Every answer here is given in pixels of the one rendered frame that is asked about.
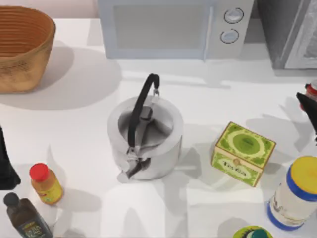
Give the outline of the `microwave knob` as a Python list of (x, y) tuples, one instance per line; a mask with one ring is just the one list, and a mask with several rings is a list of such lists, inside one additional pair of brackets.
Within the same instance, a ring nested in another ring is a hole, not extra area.
[(229, 9), (224, 14), (224, 20), (229, 24), (236, 24), (244, 17), (244, 12), (241, 8)]
[(235, 29), (229, 29), (220, 34), (220, 40), (225, 44), (235, 43), (238, 39), (239, 32)]

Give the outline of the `microwave oven door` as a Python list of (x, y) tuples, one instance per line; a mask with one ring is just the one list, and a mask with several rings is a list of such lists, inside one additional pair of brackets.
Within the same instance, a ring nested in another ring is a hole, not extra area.
[(213, 0), (98, 0), (110, 59), (205, 59)]

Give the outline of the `white jar with yellow lid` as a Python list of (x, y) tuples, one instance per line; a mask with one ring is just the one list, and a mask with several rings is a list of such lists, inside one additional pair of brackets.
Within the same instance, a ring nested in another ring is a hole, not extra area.
[(270, 221), (285, 231), (299, 229), (317, 210), (317, 157), (297, 158), (267, 205)]

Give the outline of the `pale microwave oven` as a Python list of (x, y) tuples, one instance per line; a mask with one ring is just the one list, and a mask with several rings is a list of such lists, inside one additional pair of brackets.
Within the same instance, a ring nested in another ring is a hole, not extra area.
[[(240, 54), (244, 44), (254, 0), (213, 0), (213, 2), (213, 19), (206, 60), (235, 58)], [(227, 23), (224, 20), (225, 12), (237, 7), (243, 10), (243, 19), (236, 24)], [(235, 43), (225, 44), (220, 40), (220, 34), (229, 29), (237, 30), (239, 39)]]

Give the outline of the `green tea box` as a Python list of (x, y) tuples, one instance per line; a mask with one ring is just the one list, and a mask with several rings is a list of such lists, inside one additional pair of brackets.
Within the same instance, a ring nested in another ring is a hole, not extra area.
[(231, 121), (214, 146), (211, 165), (256, 187), (275, 147), (275, 141)]

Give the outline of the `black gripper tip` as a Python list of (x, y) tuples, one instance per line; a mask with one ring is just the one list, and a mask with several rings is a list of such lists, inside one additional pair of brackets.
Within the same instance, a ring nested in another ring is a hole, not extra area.
[(303, 106), (304, 111), (308, 115), (309, 120), (314, 128), (315, 143), (317, 146), (317, 102), (299, 92), (296, 94), (296, 97), (299, 100), (300, 104)]
[(21, 179), (9, 160), (3, 130), (0, 126), (0, 190), (13, 190), (20, 183)]

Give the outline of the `yellow bottle with red cap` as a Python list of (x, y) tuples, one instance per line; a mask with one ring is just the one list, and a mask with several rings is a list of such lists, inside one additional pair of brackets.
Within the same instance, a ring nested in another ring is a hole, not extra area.
[(64, 194), (55, 173), (44, 163), (34, 164), (30, 170), (31, 185), (40, 200), (47, 205), (58, 203)]

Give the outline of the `brown woven basket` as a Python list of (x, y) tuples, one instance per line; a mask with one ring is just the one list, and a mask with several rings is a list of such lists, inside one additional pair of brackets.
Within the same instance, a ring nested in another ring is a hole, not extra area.
[(56, 31), (47, 14), (0, 5), (0, 94), (33, 90), (40, 83)]

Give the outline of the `dark bottle with black cap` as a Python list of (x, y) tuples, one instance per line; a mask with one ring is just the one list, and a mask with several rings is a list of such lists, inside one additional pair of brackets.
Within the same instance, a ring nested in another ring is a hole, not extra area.
[(7, 215), (22, 238), (53, 238), (48, 224), (28, 198), (19, 198), (14, 192), (4, 196)]

